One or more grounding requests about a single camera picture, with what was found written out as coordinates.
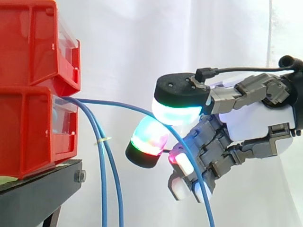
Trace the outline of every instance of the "cable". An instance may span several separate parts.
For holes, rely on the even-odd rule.
[[[87,118],[89,119],[89,122],[93,128],[93,131],[95,133],[97,141],[101,140],[101,137],[99,135],[98,128],[96,126],[95,120],[90,114],[89,109],[80,101],[71,98],[71,97],[65,97],[66,101],[69,101],[78,107],[85,113]],[[105,161],[104,161],[104,151],[102,148],[102,144],[99,142],[97,143],[98,151],[99,151],[99,160],[100,160],[100,171],[101,171],[101,206],[102,206],[102,227],[107,227],[107,183],[106,183],[106,169],[105,169]]]
[[[103,139],[106,138],[106,135],[105,135],[104,131],[102,130],[99,122],[97,121],[95,115],[93,114],[93,112],[89,108],[88,108],[88,110],[89,110],[90,114],[92,115],[92,117],[95,120],[95,123],[98,127],[99,133],[101,135],[101,138],[103,138]],[[112,168],[112,172],[113,172],[114,180],[115,180],[115,185],[116,185],[116,192],[117,192],[117,198],[118,198],[118,209],[119,209],[119,226],[124,227],[123,198],[122,198],[122,190],[121,190],[119,174],[118,174],[118,171],[117,171],[117,167],[116,167],[116,164],[115,164],[113,153],[110,149],[110,146],[109,146],[108,142],[103,141],[103,143],[104,143],[104,147],[105,147],[105,150],[107,152],[107,155],[108,155],[108,159],[109,159],[109,162],[110,162],[110,166]]]
[[[284,68],[250,68],[250,67],[237,67],[237,68],[225,68],[225,69],[217,69],[216,73],[225,73],[225,72],[279,72],[286,70],[294,70],[292,67],[284,67]]]
[[[78,99],[78,100],[82,103],[118,106],[118,107],[130,109],[130,110],[134,110],[134,111],[137,111],[137,112],[141,112],[141,113],[146,114],[146,115],[148,115],[152,118],[155,118],[154,115],[151,112],[149,112],[147,110],[144,110],[142,108],[133,106],[133,105],[128,105],[128,104],[119,103],[119,102],[102,101],[102,100],[91,100],[91,99]],[[165,125],[165,126],[173,134],[173,136],[178,140],[178,142],[183,146],[189,161],[191,162],[192,166],[194,167],[194,171],[195,171],[195,173],[198,177],[198,181],[199,181],[199,184],[200,184],[200,187],[201,187],[201,191],[202,191],[202,195],[203,195],[203,199],[204,199],[205,208],[206,208],[206,212],[207,212],[207,215],[208,215],[210,227],[214,227],[214,218],[213,218],[212,210],[211,210],[210,203],[209,203],[209,200],[208,200],[208,197],[207,197],[206,189],[205,189],[205,186],[204,186],[204,180],[203,180],[203,177],[202,177],[202,173],[201,173],[198,165],[195,162],[195,158],[193,157],[193,155],[190,152],[189,147],[183,141],[183,139],[179,136],[179,134],[171,126],[167,126],[167,125]]]

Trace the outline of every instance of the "white fingertip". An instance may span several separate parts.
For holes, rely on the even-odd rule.
[[[178,154],[175,157],[175,160],[185,176],[188,176],[194,172],[194,167],[190,163],[185,153]]]
[[[209,187],[207,186],[207,184],[205,182],[204,182],[204,187],[206,189],[208,200],[210,200],[211,197],[212,197],[212,193],[211,193]],[[202,190],[201,190],[201,187],[200,187],[199,183],[195,184],[195,195],[196,195],[196,198],[199,200],[200,203],[204,203]]]
[[[187,184],[180,177],[172,180],[171,189],[178,200],[186,198],[190,193],[190,189],[188,188]]]

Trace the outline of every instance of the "transparent bin front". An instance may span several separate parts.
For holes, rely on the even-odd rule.
[[[53,133],[75,134],[71,131],[71,114],[77,112],[77,106],[62,98],[53,96]]]
[[[72,65],[72,50],[78,48],[78,42],[73,37],[62,17],[58,16],[59,50],[64,58]]]

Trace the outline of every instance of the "black cable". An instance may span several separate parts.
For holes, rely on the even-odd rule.
[[[250,67],[237,67],[237,68],[225,68],[217,69],[216,73],[225,73],[225,72],[239,72],[239,71],[251,71],[251,72],[279,72],[286,70],[294,70],[292,67],[284,68],[250,68]]]

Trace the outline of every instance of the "illuminated dome sensor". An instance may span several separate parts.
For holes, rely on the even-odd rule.
[[[154,167],[166,145],[169,131],[152,117],[144,117],[138,124],[126,149],[127,158],[137,166]]]
[[[194,73],[175,73],[158,78],[152,111],[155,117],[168,125],[193,122],[208,99],[210,87],[191,81]]]
[[[158,103],[156,99],[153,99],[151,108],[158,121],[173,126],[192,123],[202,111],[200,106],[183,108],[164,106]]]

